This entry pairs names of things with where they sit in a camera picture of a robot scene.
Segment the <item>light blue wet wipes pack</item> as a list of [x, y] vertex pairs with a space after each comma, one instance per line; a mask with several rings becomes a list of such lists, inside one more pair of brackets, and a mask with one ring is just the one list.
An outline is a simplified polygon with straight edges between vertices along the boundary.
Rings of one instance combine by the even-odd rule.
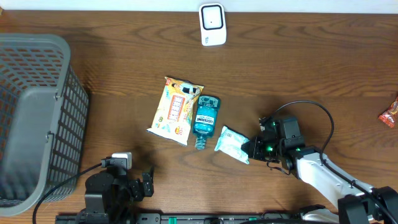
[[247, 137], [223, 126], [215, 151], [221, 151], [240, 162], [249, 164], [248, 154], [241, 149], [241, 146], [247, 142], [249, 142]]

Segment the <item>teal Listerine mouthwash bottle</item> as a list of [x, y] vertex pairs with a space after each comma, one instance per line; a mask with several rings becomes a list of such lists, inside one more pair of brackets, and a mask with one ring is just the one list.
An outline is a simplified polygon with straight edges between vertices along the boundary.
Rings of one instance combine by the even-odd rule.
[[207, 139], [214, 136], [220, 106], [221, 100], [218, 97], [208, 95], [199, 97], [197, 113], [193, 124], [193, 134], [196, 136], [196, 149], [203, 150]]

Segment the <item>yellow snack bag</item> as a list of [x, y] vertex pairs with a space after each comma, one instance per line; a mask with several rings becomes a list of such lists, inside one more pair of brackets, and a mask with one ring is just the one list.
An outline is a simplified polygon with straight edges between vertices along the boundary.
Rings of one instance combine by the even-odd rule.
[[184, 146], [190, 135], [193, 107], [203, 85], [165, 77], [165, 86], [148, 132]]

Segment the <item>red Top chocolate bar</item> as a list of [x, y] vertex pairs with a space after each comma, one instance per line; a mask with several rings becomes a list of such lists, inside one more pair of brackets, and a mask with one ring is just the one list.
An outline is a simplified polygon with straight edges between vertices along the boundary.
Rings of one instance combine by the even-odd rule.
[[388, 107], [388, 109], [378, 117], [379, 120], [388, 125], [390, 128], [394, 128], [397, 125], [397, 105], [398, 96], [395, 98], [390, 107]]

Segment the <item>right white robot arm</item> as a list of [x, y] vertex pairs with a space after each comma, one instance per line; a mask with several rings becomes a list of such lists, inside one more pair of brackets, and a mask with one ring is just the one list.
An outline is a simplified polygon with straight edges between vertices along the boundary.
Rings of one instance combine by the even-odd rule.
[[338, 209], [333, 214], [314, 206], [300, 214], [302, 220], [397, 223], [397, 191], [364, 183], [334, 164], [320, 148], [306, 146], [295, 117], [263, 118], [260, 127], [262, 133], [241, 146], [249, 158], [268, 167], [280, 164], [281, 172], [311, 185]]

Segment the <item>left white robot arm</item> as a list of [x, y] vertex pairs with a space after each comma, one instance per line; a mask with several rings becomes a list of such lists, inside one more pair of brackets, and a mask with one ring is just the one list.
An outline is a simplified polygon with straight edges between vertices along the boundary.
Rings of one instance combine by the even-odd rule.
[[105, 170], [90, 176], [86, 182], [85, 211], [81, 223], [136, 223], [132, 204], [154, 194], [154, 168], [142, 173], [141, 179], [130, 179], [127, 166], [106, 165]]

